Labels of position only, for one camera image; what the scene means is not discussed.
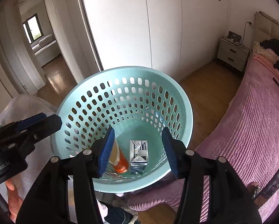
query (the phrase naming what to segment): drawer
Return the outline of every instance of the drawer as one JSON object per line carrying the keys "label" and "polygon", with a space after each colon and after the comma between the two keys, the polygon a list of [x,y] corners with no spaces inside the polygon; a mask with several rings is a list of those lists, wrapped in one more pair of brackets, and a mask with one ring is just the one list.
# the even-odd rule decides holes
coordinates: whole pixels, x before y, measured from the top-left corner
{"label": "drawer", "polygon": [[230,64],[231,66],[235,67],[239,71],[242,71],[245,61],[239,60],[235,56],[223,51],[219,50],[217,54],[217,58],[223,60],[224,62]]}
{"label": "drawer", "polygon": [[219,49],[224,50],[225,52],[237,57],[239,60],[242,61],[245,61],[247,58],[247,53],[223,40],[221,41],[221,46]]}

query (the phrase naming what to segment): wooden floor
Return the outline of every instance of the wooden floor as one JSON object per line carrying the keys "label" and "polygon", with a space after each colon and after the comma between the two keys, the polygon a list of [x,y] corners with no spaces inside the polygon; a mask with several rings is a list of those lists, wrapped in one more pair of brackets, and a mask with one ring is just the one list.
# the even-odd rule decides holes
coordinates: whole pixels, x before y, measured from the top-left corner
{"label": "wooden floor", "polygon": [[46,77],[46,85],[38,91],[37,96],[58,107],[77,83],[61,54],[42,69]]}
{"label": "wooden floor", "polygon": [[[62,56],[43,66],[47,83],[38,97],[59,106],[76,82]],[[218,125],[241,83],[241,77],[216,61],[211,61],[183,80],[194,115],[189,148],[195,149]],[[166,204],[139,213],[142,224],[172,224],[176,213]]]}

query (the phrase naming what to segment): nightstand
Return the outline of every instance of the nightstand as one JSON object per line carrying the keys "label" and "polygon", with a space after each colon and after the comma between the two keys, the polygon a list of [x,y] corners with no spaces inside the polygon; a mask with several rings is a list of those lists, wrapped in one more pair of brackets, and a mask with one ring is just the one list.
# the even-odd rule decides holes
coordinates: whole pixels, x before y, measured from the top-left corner
{"label": "nightstand", "polygon": [[242,71],[249,54],[249,48],[238,47],[226,39],[221,39],[217,58]]}

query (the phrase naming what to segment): white wardrobe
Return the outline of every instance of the white wardrobe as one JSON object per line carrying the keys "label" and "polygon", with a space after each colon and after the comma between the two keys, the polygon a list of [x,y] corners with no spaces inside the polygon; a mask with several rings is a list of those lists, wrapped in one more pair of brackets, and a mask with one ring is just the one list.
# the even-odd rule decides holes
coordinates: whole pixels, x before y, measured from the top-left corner
{"label": "white wardrobe", "polygon": [[179,81],[215,57],[227,0],[83,0],[103,69],[145,66]]}

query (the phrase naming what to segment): phone on bed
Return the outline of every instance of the phone on bed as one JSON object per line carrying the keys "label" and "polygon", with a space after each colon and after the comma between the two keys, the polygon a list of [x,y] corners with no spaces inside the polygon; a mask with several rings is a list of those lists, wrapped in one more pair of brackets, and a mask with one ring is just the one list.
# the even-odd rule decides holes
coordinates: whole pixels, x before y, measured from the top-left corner
{"label": "phone on bed", "polygon": [[279,189],[279,169],[266,186],[253,199],[254,203],[260,208],[269,198]]}

